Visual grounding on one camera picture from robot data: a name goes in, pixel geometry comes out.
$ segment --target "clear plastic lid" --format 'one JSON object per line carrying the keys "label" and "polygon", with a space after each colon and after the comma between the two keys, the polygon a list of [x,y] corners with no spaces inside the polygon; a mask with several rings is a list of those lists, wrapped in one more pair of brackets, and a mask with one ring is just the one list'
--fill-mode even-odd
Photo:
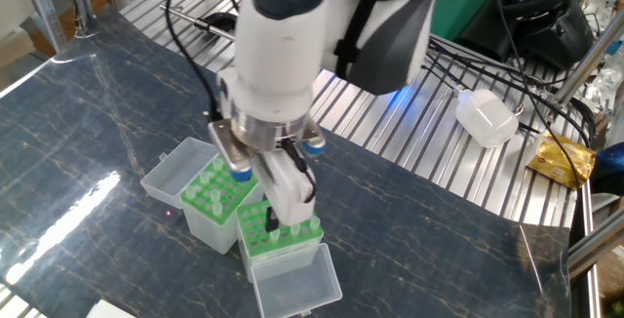
{"label": "clear plastic lid", "polygon": [[252,265],[262,318],[291,317],[342,298],[327,244]]}

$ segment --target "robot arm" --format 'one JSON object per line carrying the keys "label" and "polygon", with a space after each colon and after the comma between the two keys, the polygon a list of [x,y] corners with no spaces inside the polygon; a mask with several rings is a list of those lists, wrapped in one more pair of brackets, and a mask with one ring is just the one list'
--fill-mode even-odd
{"label": "robot arm", "polygon": [[225,119],[209,131],[234,179],[254,171],[280,222],[314,210],[314,175],[296,144],[325,146],[308,114],[319,68],[376,95],[404,87],[424,58],[434,2],[243,0],[235,65],[218,73]]}

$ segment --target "clear plastic box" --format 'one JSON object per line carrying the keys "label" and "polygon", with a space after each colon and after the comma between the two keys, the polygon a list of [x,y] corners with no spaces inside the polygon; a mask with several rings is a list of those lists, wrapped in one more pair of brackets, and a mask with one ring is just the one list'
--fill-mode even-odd
{"label": "clear plastic box", "polygon": [[[220,161],[219,171],[215,170],[214,161]],[[190,188],[193,197],[184,191],[182,209],[191,234],[225,255],[238,238],[236,209],[262,201],[262,189],[255,178],[244,183],[234,181],[220,156],[187,186],[187,190]]]}
{"label": "clear plastic box", "polygon": [[342,298],[327,244],[256,263],[251,271],[262,318],[307,315]]}
{"label": "clear plastic box", "polygon": [[161,162],[140,184],[149,196],[182,209],[182,191],[206,169],[217,154],[215,146],[186,138],[172,153],[161,155]]}
{"label": "clear plastic box", "polygon": [[[269,201],[262,201],[253,206],[239,207],[237,210],[238,245],[250,282],[253,265],[302,248],[318,246],[323,239],[323,228],[320,223],[313,230],[310,219],[296,226],[296,234],[292,226],[280,226],[277,238],[272,239],[271,234],[267,234],[264,230],[266,210],[269,206]],[[308,265],[312,261],[312,258],[300,259],[297,264],[301,266]]]}

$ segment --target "gold packet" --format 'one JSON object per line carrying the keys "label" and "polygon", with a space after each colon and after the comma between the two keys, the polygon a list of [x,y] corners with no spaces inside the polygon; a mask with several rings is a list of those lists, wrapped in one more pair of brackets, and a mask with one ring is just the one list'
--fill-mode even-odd
{"label": "gold packet", "polygon": [[[583,186],[596,164],[596,152],[570,139],[557,136],[559,142],[572,159],[579,186]],[[572,190],[576,190],[574,173],[566,156],[559,148],[549,132],[544,133],[536,141],[533,149],[535,155],[526,165],[537,173],[552,179]]]}

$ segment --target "dark marble surface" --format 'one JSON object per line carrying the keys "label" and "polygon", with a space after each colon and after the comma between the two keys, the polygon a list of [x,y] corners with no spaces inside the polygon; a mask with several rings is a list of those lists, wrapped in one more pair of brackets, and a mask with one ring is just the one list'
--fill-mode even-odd
{"label": "dark marble surface", "polygon": [[[111,9],[0,99],[0,277],[51,318],[256,317],[238,250],[193,238],[139,181],[206,139],[188,65]],[[344,298],[318,317],[567,317],[567,230],[519,226],[344,139],[311,163]]]}

